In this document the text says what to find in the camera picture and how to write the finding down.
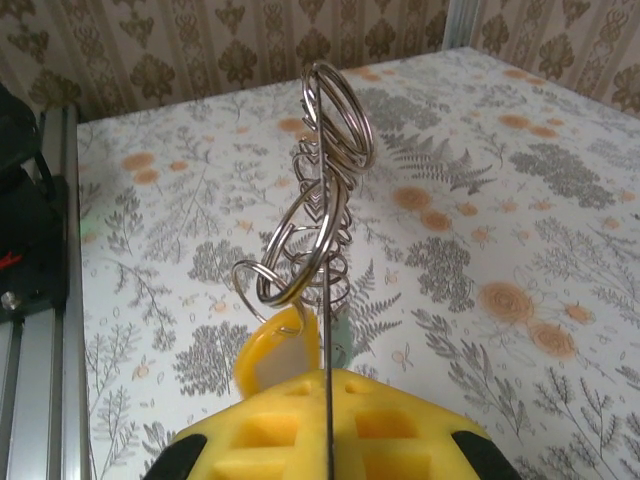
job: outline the orange flower pattern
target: orange flower pattern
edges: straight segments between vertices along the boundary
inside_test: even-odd
[[[277,188],[286,188],[291,185],[292,180],[289,177],[278,177],[275,181],[275,186]]]
[[[363,67],[352,68],[348,72],[352,73],[353,75],[368,75],[371,73],[371,69],[367,66],[363,66]]]
[[[431,203],[431,196],[422,188],[403,187],[393,192],[393,201],[405,210],[420,210]]]
[[[522,129],[527,128],[531,122],[522,115],[502,115],[498,120],[509,128]]]
[[[544,79],[542,78],[536,78],[536,77],[530,77],[526,79],[527,83],[530,83],[531,85],[544,85],[545,83],[547,83]]]
[[[531,233],[527,230],[520,230],[516,233],[519,240],[529,240],[531,238]]]
[[[495,227],[478,227],[471,232],[471,239],[479,244],[480,248],[484,249],[487,243],[496,241],[496,239],[491,236],[493,230],[495,230]]]
[[[150,153],[150,152],[134,153],[133,155],[127,156],[122,161],[122,168],[124,168],[128,172],[135,172],[136,170],[141,170],[143,168],[148,167],[153,162],[154,162],[153,153]]]
[[[98,238],[98,235],[95,232],[88,232],[82,236],[82,244],[88,245],[90,243],[95,242],[97,238]]]
[[[533,133],[537,137],[541,138],[555,138],[558,136],[555,130],[547,127],[543,127],[542,125],[534,125],[529,128],[529,131]]]
[[[564,306],[567,316],[574,322],[582,325],[589,325],[594,322],[593,312],[580,305],[580,303],[567,304]]]
[[[380,80],[382,80],[380,78],[380,75],[376,75],[376,74],[368,74],[368,75],[363,75],[362,78],[364,78],[367,82],[379,82]]]
[[[178,160],[169,165],[169,168],[174,172],[181,172],[182,170],[186,170],[189,167],[189,164],[184,160]]]
[[[529,336],[536,347],[552,357],[569,359],[576,354],[573,338],[560,326],[533,325],[529,328]]]
[[[609,230],[615,230],[618,227],[620,227],[620,222],[618,222],[615,218],[613,217],[607,217],[604,219],[604,221],[602,222],[602,226],[604,228],[608,228]]]
[[[526,323],[534,314],[531,298],[517,285],[504,282],[489,283],[478,295],[480,306],[500,322]]]
[[[551,208],[553,208],[553,203],[549,202],[549,200],[537,200],[531,205],[531,208],[538,210],[539,212],[544,212],[551,210]]]
[[[432,232],[447,232],[451,229],[451,219],[442,212],[427,210],[420,215],[420,221]]]
[[[155,183],[159,176],[160,174],[157,170],[146,168],[136,173],[135,177],[133,177],[133,182],[138,185],[150,185]]]
[[[472,205],[469,202],[461,203],[456,208],[465,217],[473,217],[474,215],[478,214],[478,209],[476,208],[476,206]]]
[[[505,77],[515,78],[518,80],[522,80],[528,76],[527,72],[520,70],[519,68],[510,68],[502,73],[504,73]]]
[[[291,118],[285,118],[283,120],[280,120],[278,122],[278,127],[283,132],[295,133],[300,130],[303,130],[306,127],[306,125],[300,118],[291,117]]]
[[[500,211],[503,213],[513,213],[518,209],[518,204],[513,200],[500,202]]]
[[[636,199],[636,194],[629,190],[623,190],[620,194],[620,200],[623,202],[633,202]]]

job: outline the wall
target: wall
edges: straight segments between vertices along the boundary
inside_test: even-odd
[[[84,119],[435,51],[448,0],[1,0],[0,81]]]
[[[640,0],[484,0],[471,46],[640,118]]]

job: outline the metal ring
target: metal ring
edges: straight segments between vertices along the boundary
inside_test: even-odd
[[[351,232],[345,228],[344,224],[340,224],[340,228],[336,234],[336,243],[341,247],[347,247],[353,243],[353,236]]]
[[[337,287],[340,285],[344,286],[344,291],[340,293],[340,295],[336,298],[334,298],[333,296],[331,297],[331,304],[337,304],[342,302],[345,298],[347,298],[349,296],[349,293],[351,292],[351,284],[349,283],[349,280],[347,279],[347,276],[345,275],[344,277],[341,277],[338,279],[337,282],[335,282],[335,284],[333,285],[333,287]],[[311,290],[320,290],[320,287],[307,287],[308,289]],[[302,301],[303,304],[305,305],[309,305],[309,306],[317,306],[318,302],[317,302],[317,297],[315,298],[308,298],[307,296],[305,296],[304,294],[300,295],[300,301]]]
[[[311,87],[312,79],[318,82],[320,89],[338,110],[353,139],[348,138],[324,112],[316,113],[317,102],[314,89]],[[325,130],[327,137],[325,140],[327,140],[328,150],[333,154],[334,159],[352,174],[366,173],[374,163],[375,148],[371,125],[364,114],[360,101],[344,76],[329,63],[318,61],[303,77],[302,94],[303,107],[307,116],[305,123],[310,124],[312,130],[316,131],[318,121],[323,121],[323,130]],[[358,162],[359,157],[364,157],[364,160]]]
[[[293,235],[294,233],[305,232],[307,230],[320,230],[320,225],[303,225],[295,227],[291,230],[291,234],[289,235],[289,237],[291,237],[291,235]],[[289,262],[293,262],[296,259],[298,252],[291,252],[287,248],[287,245],[285,243],[284,248],[282,249],[282,255],[284,255]]]
[[[289,271],[291,272],[291,275],[293,276],[297,275],[298,272],[296,267],[299,267],[302,264],[302,262],[305,260],[305,258],[307,258],[312,253],[313,252],[311,250],[307,250],[306,252],[299,252],[294,256],[293,260],[291,261],[291,265],[289,266]],[[342,263],[341,269],[331,267],[331,262],[335,260]],[[349,270],[349,266],[347,265],[347,260],[344,257],[344,255],[339,253],[338,254],[334,253],[333,255],[329,255],[326,262],[329,263],[329,277],[330,277],[329,285],[335,285],[340,281],[339,278],[345,278],[347,276],[347,271]],[[316,272],[316,274],[319,275],[323,272],[324,272],[324,266],[320,267]],[[322,280],[312,279],[311,282],[309,282],[308,287],[322,287]]]
[[[249,270],[256,272],[258,276],[263,276],[268,278],[271,282],[275,283],[278,288],[285,288],[287,286],[287,282],[285,282],[276,272],[274,272],[273,270],[270,270],[269,268],[265,267],[261,263],[258,263],[254,260],[240,260],[239,262],[236,262],[231,268],[231,281],[233,282],[233,286],[236,292],[238,293],[238,295],[240,296],[242,303],[245,304],[245,306],[249,309],[249,311],[253,313],[253,315],[258,320],[260,320],[260,322],[266,323],[267,319],[264,318],[260,314],[260,312],[258,312],[258,310],[256,310],[256,308],[251,304],[251,302],[249,301],[249,299],[247,298],[247,296],[244,294],[242,290],[240,280],[238,279],[238,272],[242,268],[247,268]],[[300,316],[300,328],[298,330],[293,330],[288,327],[282,327],[278,331],[280,333],[284,333],[285,335],[291,335],[291,336],[297,337],[304,331],[304,328],[307,325],[307,321],[308,321],[307,312],[306,312],[306,309],[304,308],[302,301],[300,301],[299,299],[295,299],[291,303],[296,309],[296,311],[298,312],[298,315]]]
[[[318,180],[311,184],[311,186],[296,199],[291,207],[289,207],[289,210],[280,221],[280,224],[276,228],[269,244],[267,245],[267,251],[265,252],[261,262],[269,269],[275,268],[283,249],[283,240],[285,239],[285,236],[291,234],[291,228],[287,230],[287,225],[290,225],[289,222],[293,218],[295,212],[307,201],[311,192],[319,183],[320,181]],[[270,292],[271,281],[264,277],[258,277],[256,291],[260,302],[270,307],[281,307],[291,303],[300,295],[302,290],[309,285],[316,271],[326,260],[326,257],[330,252],[329,248],[331,246],[331,242],[333,241],[336,231],[340,226],[342,213],[344,212],[347,203],[347,192],[342,182],[337,181],[335,176],[329,173],[327,184],[330,188],[328,195],[329,205],[325,205],[325,212],[322,224],[320,225],[318,237],[312,247],[313,253],[309,256],[305,266],[300,269],[299,275],[294,277],[286,288],[282,289],[275,295],[271,295]]]
[[[309,148],[307,148],[309,147],[309,144],[301,140],[298,146],[299,150],[293,156],[293,172],[300,184],[301,192],[307,188],[306,186],[309,182],[316,180],[315,178],[305,177],[304,173],[302,172],[302,169],[304,167],[301,166],[301,162],[304,160],[309,163],[311,169],[319,167],[319,144],[315,143],[312,146],[315,150],[309,151]],[[339,178],[344,181],[347,190],[351,192],[355,189],[357,185],[356,176],[353,172],[346,170],[345,167],[343,167],[342,162],[336,165],[335,162],[329,160],[328,166]]]

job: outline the floral tablecloth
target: floral tablecloth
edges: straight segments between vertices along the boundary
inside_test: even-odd
[[[640,478],[640,121],[471,49],[347,77],[378,149],[350,201],[347,367],[477,421],[525,478]],[[299,99],[79,127],[95,478],[139,478],[239,400],[258,322],[230,267],[297,195]]]

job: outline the spiral metal wire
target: spiral metal wire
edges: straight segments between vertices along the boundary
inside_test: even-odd
[[[337,116],[323,108],[327,100],[329,109],[337,112]],[[349,233],[352,217],[347,202],[358,177],[374,163],[369,121],[352,88],[335,67],[318,61],[305,72],[301,103],[303,121],[317,138],[300,140],[293,155],[300,195],[276,227],[262,260],[241,260],[232,269],[236,291],[261,322],[266,319],[239,288],[238,274],[242,269],[257,273],[256,294],[262,305],[272,308],[294,305],[298,309],[300,329],[284,332],[293,335],[304,328],[303,305],[320,307],[327,322],[349,293],[344,249],[352,241]],[[301,209],[311,224],[294,222]],[[299,248],[304,242],[294,242],[293,238],[305,232],[315,239],[310,247]],[[289,267],[288,281],[276,272],[283,259]],[[335,298],[331,298],[332,290],[337,292]]]

